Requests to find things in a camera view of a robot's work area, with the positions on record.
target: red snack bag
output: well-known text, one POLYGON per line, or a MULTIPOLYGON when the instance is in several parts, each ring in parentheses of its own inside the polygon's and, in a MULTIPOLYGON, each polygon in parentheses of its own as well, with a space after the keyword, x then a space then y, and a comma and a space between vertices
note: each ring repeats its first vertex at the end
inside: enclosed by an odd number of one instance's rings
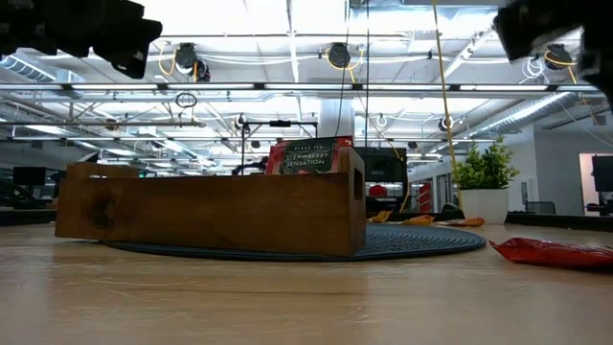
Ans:
POLYGON ((613 250, 574 244, 513 238, 489 244, 505 259, 519 264, 565 268, 613 268, 613 250))
POLYGON ((351 137, 331 137, 331 138, 313 138, 296 141, 281 142, 270 148, 270 154, 268 164, 266 164, 266 174, 278 174, 278 173, 335 173, 337 169, 337 155, 340 148, 352 148, 353 139, 351 137), (297 154, 295 151, 287 156, 287 152, 294 147, 299 147, 304 155, 297 154), (325 153, 325 147, 332 147, 329 153, 325 153), (284 164, 284 161, 291 159, 292 157, 321 157, 325 154, 328 159, 327 162, 320 164, 312 164, 310 167, 308 159, 303 160, 305 164, 301 163, 301 158, 298 161, 293 161, 294 168, 288 167, 284 164))

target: red chip bag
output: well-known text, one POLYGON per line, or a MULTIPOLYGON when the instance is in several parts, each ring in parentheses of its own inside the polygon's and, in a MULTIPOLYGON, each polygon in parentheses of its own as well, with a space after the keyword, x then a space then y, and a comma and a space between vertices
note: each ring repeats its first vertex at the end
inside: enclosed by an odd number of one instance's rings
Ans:
POLYGON ((574 244, 513 238, 489 244, 505 259, 519 264, 565 268, 613 268, 613 250, 574 244))

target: green plant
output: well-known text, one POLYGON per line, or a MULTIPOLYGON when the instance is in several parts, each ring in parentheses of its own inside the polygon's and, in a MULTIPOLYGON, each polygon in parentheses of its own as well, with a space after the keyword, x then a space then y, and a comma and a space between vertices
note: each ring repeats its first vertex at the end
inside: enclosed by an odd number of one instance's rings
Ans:
POLYGON ((464 163, 456 164, 453 178, 461 190, 503 189, 519 174, 509 163, 513 152, 502 144, 500 136, 483 154, 473 144, 464 163))

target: black cable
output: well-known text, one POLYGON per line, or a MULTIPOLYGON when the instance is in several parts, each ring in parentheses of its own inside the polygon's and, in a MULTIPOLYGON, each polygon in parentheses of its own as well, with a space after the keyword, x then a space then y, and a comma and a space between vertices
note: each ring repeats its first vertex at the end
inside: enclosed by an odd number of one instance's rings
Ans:
MULTIPOLYGON (((347 49, 347 58, 349 57, 349 19, 347 19, 347 36, 345 37, 345 48, 347 49)), ((341 104, 338 107, 338 122, 336 123, 336 131, 334 132, 334 136, 338 136, 338 131, 341 128, 341 112, 343 111, 343 92, 345 91, 345 72, 347 71, 347 66, 350 64, 350 61, 343 66, 343 79, 341 80, 341 104)))

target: potted plant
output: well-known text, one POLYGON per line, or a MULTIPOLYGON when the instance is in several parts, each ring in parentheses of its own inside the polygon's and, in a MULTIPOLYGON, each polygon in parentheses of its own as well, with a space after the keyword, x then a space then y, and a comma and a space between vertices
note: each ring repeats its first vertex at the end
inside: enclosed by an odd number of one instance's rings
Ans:
POLYGON ((519 171, 509 165, 512 151, 502 144, 503 139, 499 137, 483 154, 473 144, 466 161, 453 169, 466 218, 479 217, 490 224, 502 224, 507 218, 507 188, 519 171))

